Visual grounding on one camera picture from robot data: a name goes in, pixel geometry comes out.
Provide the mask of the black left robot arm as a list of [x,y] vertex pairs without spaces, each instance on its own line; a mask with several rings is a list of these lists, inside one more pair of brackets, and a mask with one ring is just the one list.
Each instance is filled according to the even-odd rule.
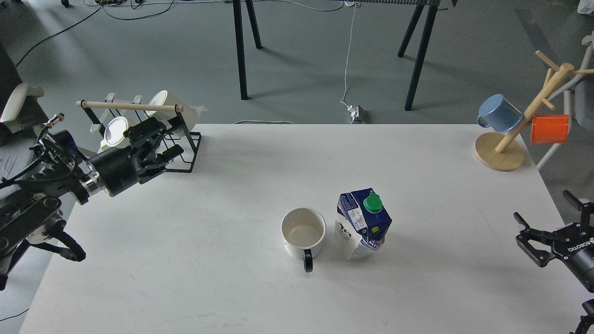
[[51,135],[43,129],[32,147],[34,161],[15,177],[1,180],[1,188],[18,187],[1,200],[1,288],[29,247],[85,260],[83,248],[65,232],[62,195],[71,193],[83,205],[98,192],[113,197],[161,175],[184,152],[178,144],[158,152],[169,134],[164,123],[150,117],[123,132],[129,140],[123,148],[87,158],[68,131]]

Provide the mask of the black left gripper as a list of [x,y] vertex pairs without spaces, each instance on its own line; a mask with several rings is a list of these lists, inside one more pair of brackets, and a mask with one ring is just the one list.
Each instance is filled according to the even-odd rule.
[[88,198],[98,192],[115,197],[164,173],[169,162],[184,152],[180,145],[174,145],[157,154],[167,130],[164,123],[148,117],[123,132],[130,142],[127,146],[110,147],[88,158],[86,165],[89,171],[78,177],[78,183],[84,190],[77,196],[79,203],[87,203]]

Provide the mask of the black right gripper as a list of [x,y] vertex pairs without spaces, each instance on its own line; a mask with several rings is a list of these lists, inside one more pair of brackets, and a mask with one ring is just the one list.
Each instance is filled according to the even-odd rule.
[[[594,204],[588,199],[583,202],[577,199],[569,190],[563,191],[563,197],[581,212],[581,225],[590,225],[590,216]],[[518,213],[513,213],[518,223],[516,241],[528,257],[540,268],[547,266],[553,260],[562,262],[588,292],[594,289],[594,241],[593,228],[581,231],[579,224],[568,224],[547,232],[536,230]]]

